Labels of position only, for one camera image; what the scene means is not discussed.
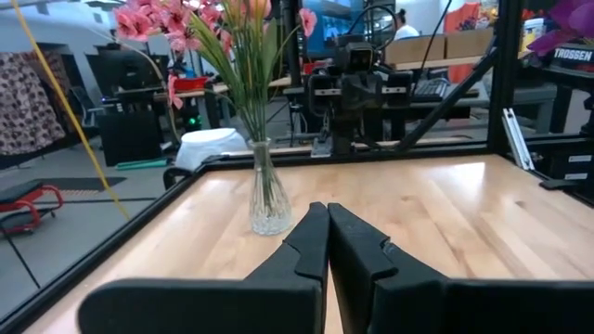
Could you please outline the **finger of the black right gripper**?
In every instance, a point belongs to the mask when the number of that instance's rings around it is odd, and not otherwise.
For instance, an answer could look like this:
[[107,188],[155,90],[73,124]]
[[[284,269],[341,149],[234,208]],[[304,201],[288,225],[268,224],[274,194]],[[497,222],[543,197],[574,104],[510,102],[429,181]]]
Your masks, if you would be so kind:
[[365,109],[379,109],[382,105],[382,78],[377,74],[368,74],[365,80],[364,104]]
[[344,109],[361,108],[361,81],[358,75],[343,75],[342,77],[342,106]]

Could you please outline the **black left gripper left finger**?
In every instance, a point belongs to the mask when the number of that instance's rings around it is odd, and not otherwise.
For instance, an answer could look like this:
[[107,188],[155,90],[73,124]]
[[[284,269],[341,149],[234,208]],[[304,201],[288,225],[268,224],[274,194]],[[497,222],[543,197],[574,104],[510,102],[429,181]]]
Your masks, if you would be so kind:
[[83,333],[321,333],[329,211],[313,202],[281,245],[241,280],[122,279],[87,295]]

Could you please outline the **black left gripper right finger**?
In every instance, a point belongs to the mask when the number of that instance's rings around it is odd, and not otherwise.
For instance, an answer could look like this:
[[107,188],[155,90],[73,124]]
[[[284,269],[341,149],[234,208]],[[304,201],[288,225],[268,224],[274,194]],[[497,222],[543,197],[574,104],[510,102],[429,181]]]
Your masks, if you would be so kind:
[[328,210],[346,333],[593,334],[590,281],[451,278],[341,204]]

